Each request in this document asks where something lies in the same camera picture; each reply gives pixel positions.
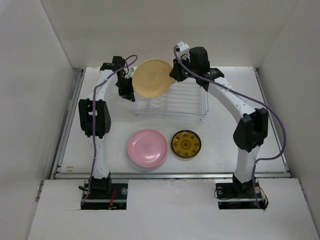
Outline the beige plastic plate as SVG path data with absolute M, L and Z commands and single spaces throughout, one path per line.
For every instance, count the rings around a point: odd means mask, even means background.
M 133 90 L 144 98 L 165 93 L 176 82 L 170 77 L 171 65 L 162 59 L 150 59 L 136 68 L 132 76 Z

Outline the pink plastic plate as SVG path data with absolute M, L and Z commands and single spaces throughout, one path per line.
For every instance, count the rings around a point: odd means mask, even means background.
M 139 167 L 155 168 L 168 157 L 169 144 L 166 137 L 154 129 L 135 132 L 127 142 L 130 160 Z

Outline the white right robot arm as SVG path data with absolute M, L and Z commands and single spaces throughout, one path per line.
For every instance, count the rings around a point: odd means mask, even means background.
M 251 107 L 229 87 L 225 75 L 218 68 L 211 67 L 208 52 L 203 46 L 188 48 L 176 45 L 174 55 L 173 64 L 151 59 L 137 67 L 132 77 L 133 90 L 144 98 L 153 98 L 164 93 L 174 82 L 192 78 L 218 99 L 237 123 L 233 141 L 238 148 L 238 156 L 231 190 L 235 196 L 243 197 L 255 187 L 255 161 L 268 135 L 269 113 L 264 107 Z

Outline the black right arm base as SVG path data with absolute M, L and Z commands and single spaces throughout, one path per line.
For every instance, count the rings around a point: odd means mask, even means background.
M 269 206 L 269 199 L 257 179 L 245 183 L 235 177 L 216 180 L 214 196 L 220 210 L 266 210 Z

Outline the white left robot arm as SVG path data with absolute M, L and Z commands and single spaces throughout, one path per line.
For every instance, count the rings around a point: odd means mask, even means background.
M 92 152 L 92 167 L 88 186 L 84 190 L 95 192 L 100 198 L 111 195 L 110 167 L 107 163 L 107 134 L 111 130 L 111 116 L 105 96 L 109 88 L 116 86 L 118 95 L 130 102 L 135 102 L 132 84 L 132 72 L 127 63 L 131 57 L 124 59 L 114 56 L 112 62 L 105 62 L 99 69 L 99 80 L 92 93 L 78 102 L 80 128 L 87 137 Z

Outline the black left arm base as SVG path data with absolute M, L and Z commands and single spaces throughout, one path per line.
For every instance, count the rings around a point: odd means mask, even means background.
M 129 184 L 112 180 L 92 178 L 78 187 L 82 191 L 81 210 L 126 210 Z

